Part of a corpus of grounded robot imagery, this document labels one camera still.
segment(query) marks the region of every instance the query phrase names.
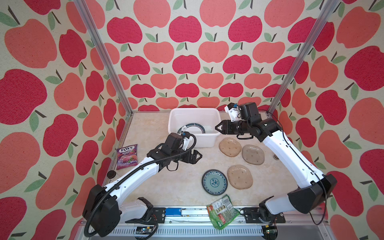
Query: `patterned fabric wall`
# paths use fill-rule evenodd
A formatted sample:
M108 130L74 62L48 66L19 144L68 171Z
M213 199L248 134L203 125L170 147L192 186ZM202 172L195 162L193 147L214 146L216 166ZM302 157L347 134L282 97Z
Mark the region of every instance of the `patterned fabric wall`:
M312 0L97 1L99 32L135 111L269 105L320 13L305 10ZM103 69L96 51L92 61ZM297 78L308 72L304 64Z
M277 107L295 146L338 180L327 204L338 240L384 239L382 7L384 1L340 2L324 27L334 34L320 34L305 58L308 77L295 78L290 101Z
M73 239L125 110L73 2L1 1L0 22L0 239Z

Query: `barcode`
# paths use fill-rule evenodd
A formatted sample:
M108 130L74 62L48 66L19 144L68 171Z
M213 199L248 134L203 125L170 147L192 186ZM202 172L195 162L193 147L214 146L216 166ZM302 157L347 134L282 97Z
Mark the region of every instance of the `barcode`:
M233 208L232 203L228 197L223 198L223 203L226 205L228 210L231 210Z

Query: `blue floral patterned plate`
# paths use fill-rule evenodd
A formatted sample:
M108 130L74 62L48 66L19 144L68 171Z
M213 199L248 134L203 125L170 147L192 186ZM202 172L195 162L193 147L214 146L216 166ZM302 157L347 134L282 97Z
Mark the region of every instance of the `blue floral patterned plate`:
M204 190L214 196L221 195L227 190L227 182L224 173L216 169L206 171L201 179Z

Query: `green snack bag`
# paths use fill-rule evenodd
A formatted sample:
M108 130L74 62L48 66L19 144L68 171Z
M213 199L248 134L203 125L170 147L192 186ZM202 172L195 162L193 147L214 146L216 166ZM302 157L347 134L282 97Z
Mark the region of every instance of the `green snack bag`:
M230 224L240 212L233 208L231 199L226 194L221 199L207 205L209 219L216 229L223 229Z

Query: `white container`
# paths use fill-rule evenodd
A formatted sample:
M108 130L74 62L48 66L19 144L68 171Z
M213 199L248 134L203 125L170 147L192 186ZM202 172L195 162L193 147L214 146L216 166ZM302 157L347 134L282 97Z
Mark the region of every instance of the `white container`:
M221 122L220 113L216 108L174 108L169 114L168 133L177 131L189 123L198 123L205 129L205 133L197 127L189 127L186 131L196 136L195 147L213 147L217 136L215 126Z

